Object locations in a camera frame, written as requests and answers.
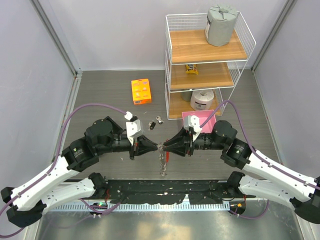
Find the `metal keyring holder red grip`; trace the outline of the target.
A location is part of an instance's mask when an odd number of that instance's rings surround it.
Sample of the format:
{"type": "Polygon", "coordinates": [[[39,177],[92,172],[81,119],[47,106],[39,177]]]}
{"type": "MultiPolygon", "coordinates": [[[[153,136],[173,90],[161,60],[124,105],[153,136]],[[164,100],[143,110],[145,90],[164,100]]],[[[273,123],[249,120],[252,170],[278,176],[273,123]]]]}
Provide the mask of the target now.
{"type": "Polygon", "coordinates": [[[159,161],[160,161],[160,175],[162,177],[167,175],[167,152],[164,150],[164,145],[162,143],[159,143],[157,145],[158,151],[159,151],[159,161]]]}

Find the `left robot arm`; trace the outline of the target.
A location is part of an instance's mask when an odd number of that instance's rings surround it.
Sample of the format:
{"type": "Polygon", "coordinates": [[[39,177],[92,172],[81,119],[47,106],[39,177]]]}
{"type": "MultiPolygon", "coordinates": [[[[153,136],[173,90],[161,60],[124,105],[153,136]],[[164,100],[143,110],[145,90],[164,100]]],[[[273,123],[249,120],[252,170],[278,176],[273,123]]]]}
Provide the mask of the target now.
{"type": "Polygon", "coordinates": [[[103,198],[108,189],[100,173],[91,173],[83,180],[59,188],[59,184],[99,162],[106,153],[128,152],[130,159],[156,151],[158,146],[143,134],[140,120],[127,122],[122,129],[110,117],[95,121],[84,136],[66,147],[56,162],[32,180],[13,188],[1,190],[9,204],[8,221],[24,228],[37,222],[49,210],[66,202],[94,197],[103,198]]]}

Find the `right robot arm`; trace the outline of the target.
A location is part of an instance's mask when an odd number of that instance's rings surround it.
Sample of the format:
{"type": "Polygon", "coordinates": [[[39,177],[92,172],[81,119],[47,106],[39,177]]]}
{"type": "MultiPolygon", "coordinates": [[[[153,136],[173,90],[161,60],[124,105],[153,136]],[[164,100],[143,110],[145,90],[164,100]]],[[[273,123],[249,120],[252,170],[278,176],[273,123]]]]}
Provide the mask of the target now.
{"type": "Polygon", "coordinates": [[[268,158],[237,138],[237,130],[226,120],[217,121],[211,133],[200,127],[183,127],[163,144],[163,149],[180,156],[192,156],[195,150],[221,150],[225,164],[238,168],[227,180],[226,191],[277,202],[294,210],[300,218],[320,222],[320,179],[303,175],[268,158]]]}

